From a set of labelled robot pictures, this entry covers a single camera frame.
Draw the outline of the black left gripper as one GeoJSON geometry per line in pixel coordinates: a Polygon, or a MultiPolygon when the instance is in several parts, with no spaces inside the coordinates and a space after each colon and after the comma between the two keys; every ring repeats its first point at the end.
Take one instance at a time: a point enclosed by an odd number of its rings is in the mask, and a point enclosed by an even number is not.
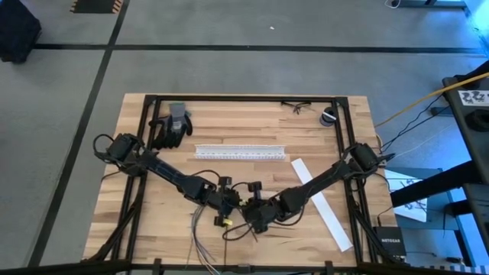
{"type": "MultiPolygon", "coordinates": [[[[236,190],[229,189],[232,184],[230,176],[221,176],[219,178],[219,189],[212,191],[209,195],[209,207],[217,210],[222,215],[230,215],[233,209],[240,208],[241,197],[236,190]]],[[[222,217],[214,217],[214,225],[216,226],[231,226],[233,221],[222,217]]]]}

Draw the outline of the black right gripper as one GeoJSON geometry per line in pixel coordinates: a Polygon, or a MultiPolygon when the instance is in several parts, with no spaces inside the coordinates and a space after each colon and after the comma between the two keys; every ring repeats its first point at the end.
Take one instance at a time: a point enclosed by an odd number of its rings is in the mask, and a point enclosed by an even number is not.
{"type": "Polygon", "coordinates": [[[281,218],[283,210],[277,199],[261,199],[261,182],[248,183],[248,191],[253,193],[252,199],[243,206],[243,216],[250,223],[255,234],[268,230],[268,225],[281,218]]]}

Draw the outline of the black zip tie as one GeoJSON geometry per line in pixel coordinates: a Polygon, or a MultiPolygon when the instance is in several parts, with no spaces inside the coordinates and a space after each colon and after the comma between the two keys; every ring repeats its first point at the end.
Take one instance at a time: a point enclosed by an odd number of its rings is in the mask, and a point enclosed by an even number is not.
{"type": "Polygon", "coordinates": [[[248,235],[251,235],[252,238],[255,241],[257,241],[255,230],[253,229],[251,224],[247,222],[241,225],[236,225],[232,228],[225,229],[225,231],[222,233],[222,240],[225,242],[224,260],[223,260],[224,265],[227,264],[228,243],[240,241],[241,239],[247,237],[248,235]]]}

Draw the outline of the white slotted cable duct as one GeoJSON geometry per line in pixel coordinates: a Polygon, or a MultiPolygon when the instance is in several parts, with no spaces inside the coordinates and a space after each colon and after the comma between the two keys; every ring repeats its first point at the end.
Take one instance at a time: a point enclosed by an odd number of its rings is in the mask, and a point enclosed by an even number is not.
{"type": "Polygon", "coordinates": [[[283,160],[283,145],[250,144],[200,144],[194,154],[197,159],[207,160],[283,160]]]}

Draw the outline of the white duct cover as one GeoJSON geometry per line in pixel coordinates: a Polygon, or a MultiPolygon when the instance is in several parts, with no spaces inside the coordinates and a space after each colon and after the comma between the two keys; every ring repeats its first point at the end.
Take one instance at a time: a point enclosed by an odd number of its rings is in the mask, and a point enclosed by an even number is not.
{"type": "MultiPolygon", "coordinates": [[[[303,185],[308,183],[313,178],[301,158],[292,161],[291,164],[303,185]]],[[[324,195],[317,193],[312,196],[312,201],[322,220],[324,221],[325,226],[335,240],[335,243],[338,245],[339,250],[341,252],[345,252],[346,250],[352,248],[353,244],[350,237],[342,227],[324,195]]]]}

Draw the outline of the black work glove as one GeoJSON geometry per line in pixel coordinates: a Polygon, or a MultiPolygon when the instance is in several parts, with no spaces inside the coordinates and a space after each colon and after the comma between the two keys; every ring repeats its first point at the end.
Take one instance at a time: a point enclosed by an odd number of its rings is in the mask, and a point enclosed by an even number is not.
{"type": "Polygon", "coordinates": [[[180,138],[182,137],[182,135],[171,132],[171,128],[173,126],[173,118],[171,115],[154,119],[150,121],[148,125],[151,128],[156,128],[157,126],[160,126],[160,130],[158,131],[156,137],[153,139],[151,146],[152,149],[172,149],[174,147],[180,146],[180,138]]]}

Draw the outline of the grey cuffed work glove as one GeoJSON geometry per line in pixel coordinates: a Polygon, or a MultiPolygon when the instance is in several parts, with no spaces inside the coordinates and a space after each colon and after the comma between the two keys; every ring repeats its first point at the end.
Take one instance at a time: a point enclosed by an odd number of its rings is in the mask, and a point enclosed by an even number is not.
{"type": "Polygon", "coordinates": [[[183,102],[170,104],[169,132],[176,136],[193,134],[193,125],[183,102]]]}

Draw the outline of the black safety glasses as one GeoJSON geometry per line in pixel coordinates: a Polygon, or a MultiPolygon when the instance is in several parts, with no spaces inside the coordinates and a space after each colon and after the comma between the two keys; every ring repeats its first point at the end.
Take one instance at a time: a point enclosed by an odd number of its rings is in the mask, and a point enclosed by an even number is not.
{"type": "Polygon", "coordinates": [[[291,107],[293,109],[293,113],[299,115],[302,108],[309,107],[309,106],[311,106],[312,103],[310,101],[296,102],[296,103],[281,101],[280,104],[282,106],[291,107]]]}

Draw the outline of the black tape roll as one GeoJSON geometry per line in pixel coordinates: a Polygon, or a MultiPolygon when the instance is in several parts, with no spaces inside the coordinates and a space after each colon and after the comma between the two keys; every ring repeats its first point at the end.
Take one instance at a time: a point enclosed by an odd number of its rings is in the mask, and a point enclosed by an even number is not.
{"type": "Polygon", "coordinates": [[[333,107],[328,107],[322,111],[319,122],[322,126],[330,127],[336,123],[337,119],[337,111],[333,107]]]}

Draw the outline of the white paper sheet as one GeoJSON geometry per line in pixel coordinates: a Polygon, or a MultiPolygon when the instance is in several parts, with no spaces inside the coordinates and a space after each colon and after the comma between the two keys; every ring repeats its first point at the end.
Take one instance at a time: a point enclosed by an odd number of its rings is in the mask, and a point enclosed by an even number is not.
{"type": "MultiPolygon", "coordinates": [[[[391,193],[420,181],[420,179],[416,177],[397,173],[391,170],[385,170],[384,176],[388,181],[389,191],[391,193]]],[[[415,202],[410,202],[406,205],[398,206],[394,209],[394,213],[396,215],[403,216],[404,218],[410,218],[418,222],[426,222],[427,199],[421,199],[415,202]]]]}

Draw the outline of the orange black striped board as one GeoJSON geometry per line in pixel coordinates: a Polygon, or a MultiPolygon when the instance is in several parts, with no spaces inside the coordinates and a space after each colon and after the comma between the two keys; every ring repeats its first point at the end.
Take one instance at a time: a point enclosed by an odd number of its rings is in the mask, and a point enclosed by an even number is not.
{"type": "Polygon", "coordinates": [[[124,0],[74,0],[70,11],[80,14],[117,14],[124,0]]]}

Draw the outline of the white marker print sheet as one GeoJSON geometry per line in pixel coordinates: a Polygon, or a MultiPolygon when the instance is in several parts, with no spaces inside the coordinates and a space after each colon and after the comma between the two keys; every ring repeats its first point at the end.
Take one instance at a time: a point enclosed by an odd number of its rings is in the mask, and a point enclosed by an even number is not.
{"type": "Polygon", "coordinates": [[[458,95],[465,106],[489,107],[489,90],[459,90],[458,95]]]}

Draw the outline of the black case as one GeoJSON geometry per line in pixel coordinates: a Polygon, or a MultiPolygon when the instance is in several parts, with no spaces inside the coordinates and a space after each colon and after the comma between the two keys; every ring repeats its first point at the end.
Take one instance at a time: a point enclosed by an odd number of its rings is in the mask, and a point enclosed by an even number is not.
{"type": "Polygon", "coordinates": [[[20,0],[0,0],[0,60],[24,63],[40,36],[40,21],[20,0]]]}

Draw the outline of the dark desk foot bar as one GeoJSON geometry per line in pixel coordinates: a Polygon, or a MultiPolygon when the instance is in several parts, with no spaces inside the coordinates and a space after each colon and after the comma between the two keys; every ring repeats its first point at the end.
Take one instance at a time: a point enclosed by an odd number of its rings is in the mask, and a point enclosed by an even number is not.
{"type": "Polygon", "coordinates": [[[464,0],[393,0],[398,8],[460,8],[467,7],[464,0]]]}

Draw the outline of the black aluminium rig frame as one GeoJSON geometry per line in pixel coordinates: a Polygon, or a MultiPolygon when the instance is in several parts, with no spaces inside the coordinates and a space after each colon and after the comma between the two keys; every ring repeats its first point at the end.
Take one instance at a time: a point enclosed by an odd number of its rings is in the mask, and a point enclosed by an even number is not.
{"type": "MultiPolygon", "coordinates": [[[[291,164],[301,158],[313,176],[330,168],[340,153],[356,141],[377,146],[368,101],[364,96],[309,96],[311,106],[299,115],[281,101],[300,102],[298,95],[194,95],[127,94],[112,134],[131,133],[149,141],[155,130],[152,118],[165,115],[172,102],[186,104],[194,132],[177,149],[162,150],[161,158],[185,173],[199,173],[208,180],[230,176],[243,197],[246,183],[261,181],[264,196],[300,184],[291,164]],[[333,107],[338,119],[333,126],[319,122],[322,111],[333,107]],[[207,160],[194,154],[200,144],[283,145],[283,160],[207,160]]],[[[369,239],[365,226],[384,217],[388,227],[396,225],[387,182],[381,173],[370,176],[363,189],[347,193],[347,184],[335,183],[323,195],[337,216],[353,247],[341,252],[312,202],[302,218],[286,226],[272,225],[268,231],[228,243],[224,265],[224,228],[213,223],[215,211],[206,209],[196,229],[191,217],[196,205],[175,187],[155,175],[132,179],[107,167],[108,177],[99,189],[84,256],[91,257],[102,246],[128,210],[138,191],[144,194],[141,211],[123,233],[118,257],[131,259],[136,270],[160,260],[165,270],[201,270],[196,250],[197,237],[210,253],[212,266],[220,271],[323,272],[331,264],[338,273],[352,272],[360,260],[381,262],[379,250],[369,239]]]]}

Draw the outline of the black Netgear network switch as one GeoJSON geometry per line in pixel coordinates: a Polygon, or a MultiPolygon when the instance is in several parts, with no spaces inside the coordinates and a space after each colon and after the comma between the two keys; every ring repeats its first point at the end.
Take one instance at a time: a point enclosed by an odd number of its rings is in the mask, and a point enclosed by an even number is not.
{"type": "Polygon", "coordinates": [[[384,249],[394,258],[404,262],[406,248],[403,242],[402,231],[398,227],[374,227],[374,231],[381,241],[384,249]]]}

